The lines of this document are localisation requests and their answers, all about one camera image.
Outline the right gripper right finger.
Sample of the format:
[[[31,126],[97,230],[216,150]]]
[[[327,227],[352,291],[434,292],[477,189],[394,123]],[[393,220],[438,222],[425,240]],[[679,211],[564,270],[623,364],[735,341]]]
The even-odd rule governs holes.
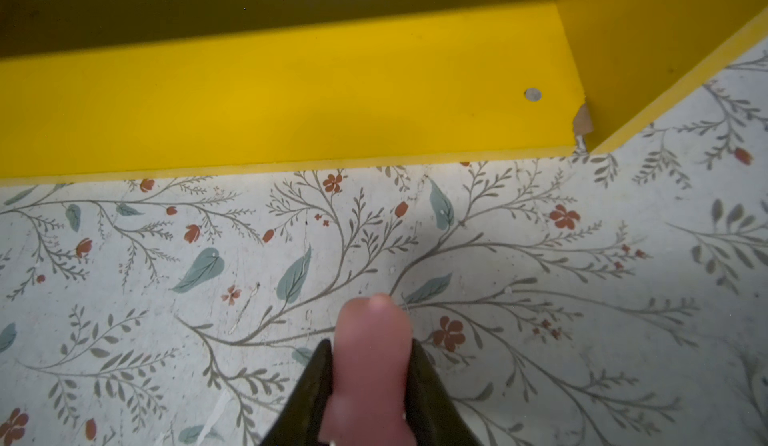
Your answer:
[[[415,339],[408,363],[405,419],[419,446],[481,445]]]

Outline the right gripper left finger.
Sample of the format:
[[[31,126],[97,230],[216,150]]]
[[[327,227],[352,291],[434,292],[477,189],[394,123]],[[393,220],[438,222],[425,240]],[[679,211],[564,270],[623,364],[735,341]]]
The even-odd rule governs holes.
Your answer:
[[[283,411],[260,446],[319,444],[325,408],[333,387],[332,343],[322,340],[314,350]]]

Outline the yellow shelf pink blue boards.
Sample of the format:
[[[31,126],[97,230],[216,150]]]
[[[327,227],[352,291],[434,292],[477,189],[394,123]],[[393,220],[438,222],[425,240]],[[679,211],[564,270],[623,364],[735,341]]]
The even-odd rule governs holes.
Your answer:
[[[767,0],[1,0],[1,182],[610,152]]]

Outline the floral patterned table mat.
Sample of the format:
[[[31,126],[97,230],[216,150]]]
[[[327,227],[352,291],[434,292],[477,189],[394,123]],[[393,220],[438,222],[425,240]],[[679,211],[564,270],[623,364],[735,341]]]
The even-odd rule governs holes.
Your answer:
[[[481,445],[767,441],[767,34],[621,146],[1,182],[1,441],[260,445],[387,294]]]

